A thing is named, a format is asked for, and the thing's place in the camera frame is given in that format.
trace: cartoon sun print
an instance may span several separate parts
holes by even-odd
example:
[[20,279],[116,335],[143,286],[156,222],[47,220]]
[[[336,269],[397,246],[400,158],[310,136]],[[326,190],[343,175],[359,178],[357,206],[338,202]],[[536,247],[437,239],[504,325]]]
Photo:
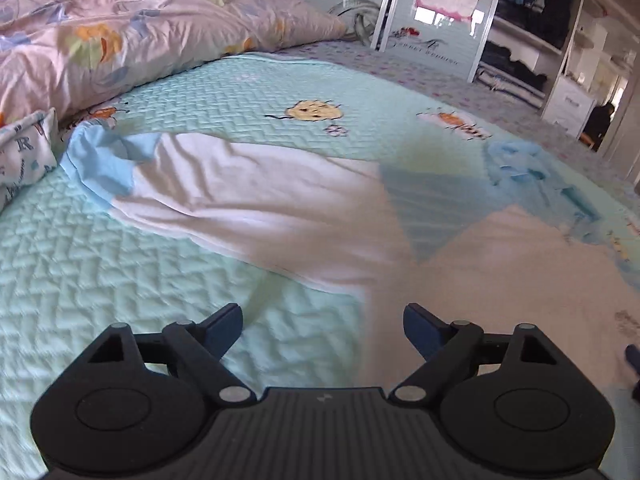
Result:
[[284,110],[284,115],[279,117],[276,115],[266,115],[273,119],[297,119],[299,121],[332,121],[324,130],[332,137],[345,137],[348,130],[344,126],[334,124],[333,121],[343,117],[340,105],[332,104],[331,101],[305,100],[298,101],[291,108]]
[[437,124],[446,130],[451,130],[465,140],[486,140],[492,136],[487,130],[478,126],[473,117],[441,110],[438,108],[435,112],[424,112],[418,114],[417,117],[428,123]]

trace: shelf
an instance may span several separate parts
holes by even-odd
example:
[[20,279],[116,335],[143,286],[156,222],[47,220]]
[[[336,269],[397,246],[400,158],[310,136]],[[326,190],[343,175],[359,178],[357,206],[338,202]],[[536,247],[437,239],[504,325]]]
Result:
[[633,70],[632,67],[626,68],[618,65],[617,63],[614,63],[611,59],[611,56],[606,52],[600,53],[600,61],[607,65],[609,69],[613,70],[613,72],[615,72],[616,74],[621,75],[626,79],[631,78],[631,71]]
[[541,92],[537,88],[533,88],[533,86],[526,84],[524,81],[521,81],[520,79],[518,79],[517,77],[514,77],[511,74],[507,74],[503,70],[500,70],[499,68],[496,68],[493,65],[490,65],[488,63],[485,63],[484,61],[481,61],[478,64],[478,66],[480,68],[485,68],[485,69],[489,70],[490,72],[495,72],[497,75],[501,76],[502,78],[506,79],[507,81],[510,81],[510,82],[512,82],[512,83],[514,83],[516,85],[522,86],[524,89],[526,89],[527,91],[531,92],[533,95],[535,95],[536,97],[538,97],[540,99],[544,99],[546,97],[544,92]]
[[604,18],[607,15],[604,7],[597,0],[584,0],[584,3],[582,4],[582,10],[592,18],[596,19]]
[[593,48],[595,46],[593,44],[593,41],[591,41],[591,38],[589,38],[584,32],[581,32],[580,30],[575,31],[574,43],[576,44],[576,46],[583,48],[584,50],[589,50],[590,48]]
[[503,32],[511,34],[514,38],[517,38],[523,43],[527,43],[536,49],[548,52],[550,54],[555,54],[556,56],[562,56],[562,50],[560,50],[559,48],[556,48],[552,44],[547,43],[545,40],[542,40],[535,34],[531,34],[528,30],[524,30],[517,25],[513,25],[513,23],[508,22],[500,16],[494,17],[493,26]]

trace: light blue quilted mattress pad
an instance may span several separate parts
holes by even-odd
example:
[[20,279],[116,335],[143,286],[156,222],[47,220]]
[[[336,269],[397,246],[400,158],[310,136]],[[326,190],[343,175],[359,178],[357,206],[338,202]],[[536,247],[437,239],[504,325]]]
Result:
[[[247,54],[133,89],[84,118],[108,108],[122,135],[203,132],[487,178],[482,142],[428,136],[430,128],[442,130],[416,120],[439,107],[340,66]],[[478,126],[494,139],[514,139]],[[0,479],[44,471],[28,425],[33,403],[116,320],[157,332],[235,302],[245,331],[225,364],[257,392],[270,385],[349,386],[356,377],[356,299],[120,224],[60,169],[21,192],[0,216],[0,230],[12,234],[0,237]]]

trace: cartoon print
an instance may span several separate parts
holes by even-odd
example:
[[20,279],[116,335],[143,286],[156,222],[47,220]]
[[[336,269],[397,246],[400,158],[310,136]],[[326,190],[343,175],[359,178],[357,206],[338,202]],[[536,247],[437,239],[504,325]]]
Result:
[[403,38],[404,36],[420,36],[420,31],[413,27],[403,27],[391,33],[392,38]]
[[44,128],[42,127],[42,119],[39,120],[37,123],[34,123],[33,127],[36,129],[36,131],[38,132],[38,135],[40,136],[44,136],[45,131]]
[[11,6],[5,5],[0,7],[0,23],[10,22],[13,18],[14,9]]
[[[305,100],[298,101],[291,108],[284,110],[284,116],[278,117],[276,115],[266,115],[265,117],[271,117],[273,119],[297,119],[299,121],[335,121],[341,119],[343,116],[340,105],[334,105],[331,101],[319,101],[319,100]],[[339,126],[338,124],[330,124],[325,129],[325,132],[332,137],[345,137],[348,130]]]
[[276,26],[273,30],[275,43],[282,46],[286,35],[287,35],[287,24],[283,19],[278,18],[276,20]]
[[36,14],[42,15],[47,13],[49,13],[47,17],[47,22],[46,22],[47,25],[50,25],[51,23],[65,22],[66,20],[69,19],[69,16],[65,11],[64,4],[60,2],[49,2],[48,4],[45,4],[41,7],[38,7],[37,9],[32,10],[30,14],[34,16]]
[[329,124],[324,130],[332,137],[346,137],[348,132],[347,128],[338,124]]
[[97,105],[93,108],[89,108],[88,110],[81,112],[78,116],[76,116],[75,119],[73,119],[69,123],[67,127],[67,131],[73,130],[76,126],[78,126],[78,124],[82,123],[83,121],[90,121],[92,119],[101,119],[103,123],[106,123],[107,126],[110,127],[111,129],[115,128],[116,124],[118,124],[118,121],[116,117],[114,117],[114,115],[117,112],[124,112],[126,114],[129,113],[129,110],[117,108],[116,107],[117,104],[128,105],[129,103],[127,102],[121,103],[120,99],[116,98],[116,99],[112,99],[111,101],[107,101],[105,103]]
[[159,14],[160,11],[157,9],[142,9],[133,15],[129,23],[131,27],[138,32],[141,38],[146,38],[149,35],[149,29],[146,26],[146,19],[154,18]]
[[267,115],[274,119],[298,119],[299,121],[324,121],[342,118],[339,105],[330,104],[331,101],[298,101],[293,107],[284,110],[284,117]]
[[613,245],[614,250],[620,255],[620,258],[628,262],[629,254],[626,252],[624,245],[620,243],[620,238],[617,236],[614,236],[613,231],[609,231],[607,233],[607,236],[609,237],[609,240],[611,241],[611,245]]
[[252,38],[247,38],[242,43],[238,43],[235,45],[229,45],[225,51],[224,56],[230,56],[231,54],[241,54],[242,52],[246,52],[247,50],[251,50],[255,48],[255,43]]
[[76,64],[95,69],[122,50],[122,37],[105,23],[76,27],[66,38],[69,56]]
[[219,7],[224,7],[226,4],[225,0],[207,0],[207,1]]
[[626,310],[620,310],[614,314],[618,323],[618,331],[626,338],[640,343],[640,322]]
[[428,123],[452,130],[465,140],[487,140],[492,135],[476,124],[474,118],[458,112],[425,112],[417,115],[418,118]]
[[626,220],[626,227],[629,229],[631,234],[635,237],[640,237],[640,225],[638,225],[638,223],[635,220],[633,220],[628,216],[625,217],[625,220]]
[[0,35],[0,52],[11,50],[14,46],[28,44],[31,44],[31,40],[24,32],[16,32],[10,36]]

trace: folded clothes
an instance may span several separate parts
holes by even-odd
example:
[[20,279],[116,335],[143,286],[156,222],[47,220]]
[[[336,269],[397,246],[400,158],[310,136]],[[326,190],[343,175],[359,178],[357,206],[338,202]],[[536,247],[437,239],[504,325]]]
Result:
[[535,94],[531,87],[524,83],[517,83],[517,79],[508,74],[501,74],[498,70],[485,65],[478,69],[476,81],[489,87],[492,91],[507,96],[510,100],[523,102],[534,107],[536,110],[542,108],[544,98]]
[[523,83],[533,86],[536,90],[543,91],[547,80],[546,75],[536,74],[521,61],[512,61],[511,50],[508,48],[487,41],[481,59],[485,63],[514,76]]

